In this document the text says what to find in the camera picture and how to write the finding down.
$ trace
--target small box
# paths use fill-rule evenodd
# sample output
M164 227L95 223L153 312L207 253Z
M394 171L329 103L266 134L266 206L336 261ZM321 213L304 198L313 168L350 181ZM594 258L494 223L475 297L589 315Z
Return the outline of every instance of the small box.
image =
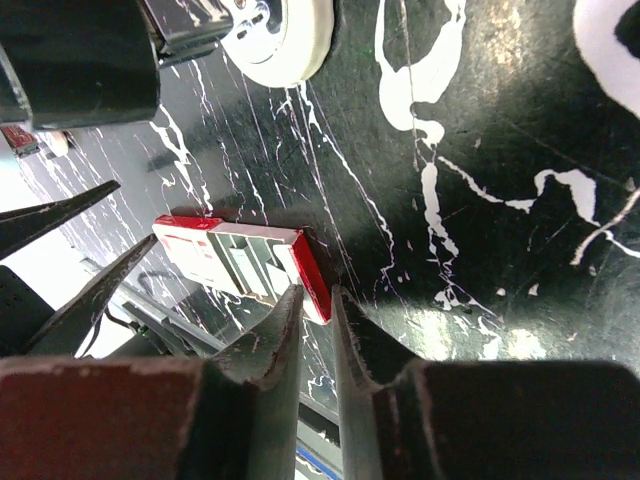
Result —
M270 305L290 284L300 284L306 317L321 325L331 317L329 291L302 230L163 215L153 231L195 282Z

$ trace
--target black cable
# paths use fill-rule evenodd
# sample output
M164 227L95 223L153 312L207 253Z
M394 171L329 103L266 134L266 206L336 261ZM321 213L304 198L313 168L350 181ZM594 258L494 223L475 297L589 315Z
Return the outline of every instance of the black cable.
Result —
M150 297L153 297L153 290L151 288L151 284L147 282L147 279L153 281L154 278L168 278L170 280L178 280L178 281L186 279L184 275L173 273L169 270L167 271L153 270L150 272L141 272L138 275L138 284L142 287L142 289L144 290L144 293L146 293Z
M120 325L121 327L124 327L127 330L130 330L131 327L133 326L132 324L135 323L135 322L131 322L131 323L125 322L124 320L120 320L119 318L114 317L111 311L109 310L109 307L105 309L104 316L107 317L108 320L112 321L116 325ZM87 345L87 348L84 349L84 353L80 355L80 357L84 357L87 354L87 352L91 349L91 347L93 347L93 345L96 343L96 340L98 339L98 335L100 334L101 327L102 327L102 317L100 317L98 321L96 321L96 323L93 325L93 335L91 336L91 340L89 340L89 345Z

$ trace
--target black surface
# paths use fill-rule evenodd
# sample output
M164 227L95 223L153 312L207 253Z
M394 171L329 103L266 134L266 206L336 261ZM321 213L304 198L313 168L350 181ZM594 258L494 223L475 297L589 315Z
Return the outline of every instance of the black surface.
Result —
M15 72L34 128L153 117L160 85L137 0L3 0L0 11L0 66Z
M420 141L423 132L394 128L381 108L378 2L337 7L330 57L306 88L258 86L217 50L161 72L163 108L153 124L74 130L68 157L28 159L25 177L43 201L106 179L122 184L109 203L63 228L102 265L170 211L306 226L327 283L347 287L376 323L421 356L613 359L639 372L639 210L632 205L609 228L628 250L599 235L571 265L598 227L585 221L567 182L550 175L582 179L574 182L583 195L577 203L588 206L586 196L595 194L592 220L602 225L640 185L640 110L605 93L585 63L574 3L467 2L455 75L436 103L412 106L419 119L443 125L435 151ZM608 25L608 38L617 34L632 50L625 13L615 13L622 26L615 33L620 21ZM602 25L603 15L594 15ZM440 0L388 0L390 65L417 63L449 19ZM619 62L603 45L609 68L634 85L634 58ZM397 90L398 100L403 94ZM431 224L425 218L425 170L438 175L440 224L433 195ZM499 201L527 199L535 200L529 213ZM145 282L158 301L194 323L213 333L231 325L226 342L239 335L238 323L263 316L251 300L181 278L160 247L129 278L142 289L141 272L153 274ZM330 327L305 322L302 394L335 411L331 337Z
M303 289L204 365L181 480L292 480Z
M0 356L18 355L53 308L4 265L0 266Z

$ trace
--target blue strip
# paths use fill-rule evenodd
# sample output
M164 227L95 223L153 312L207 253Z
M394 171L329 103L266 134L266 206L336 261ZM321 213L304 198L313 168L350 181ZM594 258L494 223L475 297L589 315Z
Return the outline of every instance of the blue strip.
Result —
M302 458L304 458L311 465L316 467L318 470L320 470L322 473L324 473L331 480L340 480L340 477L338 477L338 475L336 475L335 472L330 470L329 467L327 467L324 463L321 463L316 457L314 457L311 453L306 451L304 448L300 446L296 446L296 453L300 455Z

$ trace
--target white wheel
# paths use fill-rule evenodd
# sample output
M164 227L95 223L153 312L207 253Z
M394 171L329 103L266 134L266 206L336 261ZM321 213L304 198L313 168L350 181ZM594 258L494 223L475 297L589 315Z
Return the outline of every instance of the white wheel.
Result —
M243 74L286 88L318 71L331 46L333 0L238 0L243 2L239 8L235 0L224 0L234 28L221 41Z

